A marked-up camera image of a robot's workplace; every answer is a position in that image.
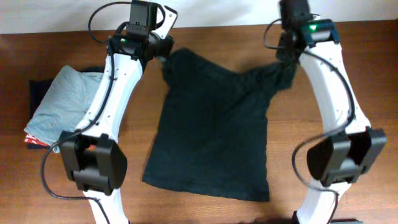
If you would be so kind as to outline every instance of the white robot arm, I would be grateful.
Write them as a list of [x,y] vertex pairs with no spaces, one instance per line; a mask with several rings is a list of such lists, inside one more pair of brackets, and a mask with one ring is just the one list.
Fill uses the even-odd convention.
[[383,130],[371,129],[355,98],[343,63],[338,32],[329,19],[315,20],[307,0],[281,0],[282,34],[277,57],[298,60],[316,96],[324,134],[307,153],[312,180],[303,205],[294,213],[294,224],[330,223],[340,197],[366,173],[386,143]]
[[[74,133],[64,131],[59,142],[67,176],[86,197],[55,195],[41,176],[46,191],[55,198],[89,200],[96,223],[129,223],[123,212],[120,187],[127,171],[127,158],[118,146],[121,120],[134,87],[148,61],[167,58],[174,40],[168,35],[177,20],[173,9],[153,2],[112,2],[131,4],[130,21],[122,23],[108,40],[108,56],[94,100]],[[157,23],[157,13],[163,20]],[[126,28],[126,35],[121,32]]]

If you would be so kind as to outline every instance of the folded gray t-shirt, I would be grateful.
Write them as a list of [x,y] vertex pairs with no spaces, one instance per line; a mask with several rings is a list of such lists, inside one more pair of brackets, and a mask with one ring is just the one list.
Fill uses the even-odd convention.
[[90,108],[102,76],[64,66],[24,131],[48,145],[58,141],[62,131],[74,131]]

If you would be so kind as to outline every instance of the wooden surface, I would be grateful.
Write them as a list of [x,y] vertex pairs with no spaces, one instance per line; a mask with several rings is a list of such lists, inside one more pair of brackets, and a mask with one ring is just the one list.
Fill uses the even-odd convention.
[[[356,97],[374,128],[384,128],[387,146],[367,175],[344,194],[336,218],[398,223],[398,24],[338,24],[346,70]],[[228,69],[243,72],[275,61],[262,46],[264,26],[174,29],[175,49],[188,47]],[[270,33],[276,43],[279,28]],[[101,37],[111,32],[101,32]],[[88,202],[50,197],[39,179],[43,150],[27,150],[28,80],[54,77],[64,65],[79,70],[104,65],[105,47],[87,32],[0,35],[0,223],[93,223]],[[255,218],[290,218],[307,190],[290,165],[293,148],[322,131],[317,103],[301,70],[290,90],[277,94],[267,112],[269,203],[171,192],[141,182],[167,92],[161,64],[149,63],[134,90],[121,126],[120,146],[128,158],[122,187],[124,211],[132,223],[237,223]],[[306,172],[305,153],[299,155]],[[62,195],[81,195],[69,182],[59,154],[49,157],[46,176]]]

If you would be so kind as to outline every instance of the white wall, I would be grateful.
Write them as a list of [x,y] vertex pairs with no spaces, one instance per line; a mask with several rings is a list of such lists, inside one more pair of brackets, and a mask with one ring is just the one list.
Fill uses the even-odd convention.
[[[87,30],[91,13],[113,0],[0,0],[0,34]],[[268,24],[279,17],[278,0],[155,0],[178,11],[176,27]],[[313,13],[334,21],[398,18],[398,0],[309,0]],[[129,6],[100,12],[94,29],[115,29]]]

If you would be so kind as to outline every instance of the black folded shirt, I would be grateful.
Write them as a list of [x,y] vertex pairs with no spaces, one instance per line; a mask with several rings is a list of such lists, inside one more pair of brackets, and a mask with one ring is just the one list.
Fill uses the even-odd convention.
[[266,202],[266,111],[294,63],[237,74],[187,49],[164,64],[170,87],[142,181],[162,189]]

